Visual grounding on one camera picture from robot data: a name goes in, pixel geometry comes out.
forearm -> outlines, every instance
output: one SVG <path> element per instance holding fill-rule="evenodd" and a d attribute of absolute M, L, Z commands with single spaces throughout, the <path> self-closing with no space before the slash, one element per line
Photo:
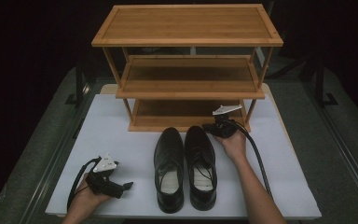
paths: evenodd
<path fill-rule="evenodd" d="M 246 158 L 237 159 L 235 165 L 240 177 L 250 223 L 286 223 Z"/>

white surface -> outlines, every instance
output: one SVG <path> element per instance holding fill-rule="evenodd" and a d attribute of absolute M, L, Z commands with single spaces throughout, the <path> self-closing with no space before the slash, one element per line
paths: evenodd
<path fill-rule="evenodd" d="M 257 101 L 251 118 L 251 136 L 263 160 L 274 200 L 287 219 L 312 219 L 321 213 L 308 188 L 296 154 L 286 136 L 278 111 L 268 95 Z M 221 145 L 209 134 L 216 155 L 217 199 L 214 208 L 198 211 L 189 199 L 185 173 L 185 205 L 175 214 L 158 208 L 154 183 L 153 155 L 160 133 L 127 132 L 129 118 L 122 100 L 115 95 L 96 95 L 46 212 L 65 215 L 69 191 L 81 166 L 110 153 L 119 161 L 110 179 L 118 184 L 133 181 L 121 199 L 101 205 L 94 215 L 134 218 L 242 218 L 247 217 L 237 172 Z M 255 153 L 247 141 L 247 155 L 259 179 Z"/>

black leather shoe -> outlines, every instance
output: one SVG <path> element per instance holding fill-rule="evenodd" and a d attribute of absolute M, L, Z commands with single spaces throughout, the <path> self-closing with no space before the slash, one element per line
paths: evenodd
<path fill-rule="evenodd" d="M 190 127 L 185 140 L 185 157 L 193 207 L 206 211 L 216 202 L 217 175 L 213 146 L 199 126 Z"/>
<path fill-rule="evenodd" d="M 179 132 L 164 130 L 154 155 L 155 184 L 158 206 L 165 213 L 175 213 L 183 207 L 184 149 Z"/>

bamboo shelf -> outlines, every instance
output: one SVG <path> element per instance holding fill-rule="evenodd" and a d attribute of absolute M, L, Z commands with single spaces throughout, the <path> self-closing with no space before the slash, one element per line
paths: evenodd
<path fill-rule="evenodd" d="M 103 48 L 130 117 L 129 131 L 159 132 L 213 123 L 220 105 L 243 105 L 230 117 L 248 130 L 273 47 L 282 45 L 259 4 L 114 6 L 92 46 Z M 118 74 L 109 48 L 122 47 Z M 257 74 L 251 55 L 129 55 L 127 47 L 267 47 Z M 135 99 L 133 109 L 127 99 Z M 252 100 L 246 110 L 243 100 Z"/>

hand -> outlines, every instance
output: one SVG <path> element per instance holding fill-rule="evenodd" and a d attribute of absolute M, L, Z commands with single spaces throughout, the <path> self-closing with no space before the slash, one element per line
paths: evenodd
<path fill-rule="evenodd" d="M 87 173 L 83 175 L 83 180 L 76 190 L 75 198 L 72 200 L 68 214 L 66 214 L 62 224 L 80 223 L 91 216 L 101 203 L 112 198 L 104 194 L 94 194 L 86 182 L 87 175 Z"/>
<path fill-rule="evenodd" d="M 229 138 L 217 136 L 214 138 L 223 145 L 226 154 L 234 163 L 236 163 L 237 160 L 246 159 L 246 138 L 241 131 L 237 130 Z"/>

